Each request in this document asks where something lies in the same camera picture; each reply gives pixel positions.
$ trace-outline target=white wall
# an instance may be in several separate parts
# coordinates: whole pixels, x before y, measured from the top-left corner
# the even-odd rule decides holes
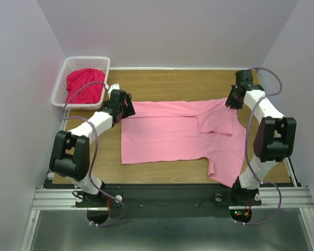
[[[112,67],[258,66],[298,0],[38,0],[66,56]]]
[[[34,0],[0,1],[0,250],[19,250],[60,123],[50,96],[63,51]]]
[[[299,1],[263,66],[282,79],[283,92],[272,101],[297,120],[291,160],[297,178],[310,186],[314,198],[314,0]],[[267,74],[260,73],[260,80],[268,93],[278,88]]]

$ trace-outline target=wooden surface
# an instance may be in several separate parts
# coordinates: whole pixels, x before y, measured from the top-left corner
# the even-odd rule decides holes
[[[131,93],[132,101],[196,101],[227,97],[235,84],[235,71],[110,71],[108,84],[120,83],[121,89]],[[258,78],[253,73],[254,83]],[[250,116],[246,106],[238,111],[240,123],[246,127]],[[89,118],[92,111],[71,111],[71,116]],[[66,130],[77,127],[80,120],[69,120]],[[258,128],[254,119],[249,142],[250,159],[252,142]],[[208,161],[205,158],[193,161],[156,162],[134,165],[121,164],[121,124],[99,137],[99,151],[93,173],[106,183],[118,184],[165,184],[165,183],[216,183],[207,177]],[[90,147],[91,159],[95,144]],[[244,160],[243,169],[247,167]],[[284,162],[273,167],[265,180],[290,182]],[[71,183],[55,175],[55,184]]]

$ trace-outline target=shirt sleeve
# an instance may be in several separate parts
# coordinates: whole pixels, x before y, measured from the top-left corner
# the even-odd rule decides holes
[[[128,119],[156,117],[193,117],[201,113],[224,106],[225,102],[226,98],[191,102],[132,102],[136,114],[128,117]]]
[[[210,110],[198,115],[199,133],[214,132],[223,135],[232,135],[232,116],[236,116],[236,114],[228,108]]]
[[[232,187],[241,174],[244,154],[234,151],[217,152],[207,156],[209,161],[208,177]]]

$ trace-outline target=robotic arm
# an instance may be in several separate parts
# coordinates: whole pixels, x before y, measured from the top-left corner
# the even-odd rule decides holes
[[[240,109],[244,103],[253,110],[258,100],[264,96],[264,89],[260,85],[253,85],[251,70],[238,71],[236,85],[232,86],[226,106],[231,109]],[[258,178],[263,180],[272,167],[291,156],[296,120],[286,118],[267,98],[259,103],[254,116],[260,126],[253,143],[254,156],[250,164]],[[248,190],[258,189],[260,186],[260,182],[254,177],[249,167],[235,183],[239,183],[242,189]]]
[[[118,84],[111,85],[108,96],[109,101],[105,101],[88,120],[95,126],[98,136],[119,123],[121,119],[135,114],[131,95],[120,90]],[[49,167],[54,173],[68,177],[83,192],[97,195],[99,191],[92,185],[88,175],[89,145],[95,140],[88,122],[69,132],[59,131],[56,134]],[[73,154],[66,152],[71,149],[74,149]],[[91,179],[99,188],[104,187],[104,183],[93,174]]]

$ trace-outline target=basket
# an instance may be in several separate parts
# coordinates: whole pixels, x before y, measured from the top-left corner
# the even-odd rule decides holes
[[[107,84],[110,59],[105,56],[71,56],[65,59],[61,73],[57,79],[53,90],[51,103],[54,106],[63,107],[69,92],[66,90],[66,77],[73,71],[93,68],[105,73],[105,84]],[[105,90],[103,90],[100,101],[95,104],[68,104],[67,110],[96,110],[101,107],[104,99]]]

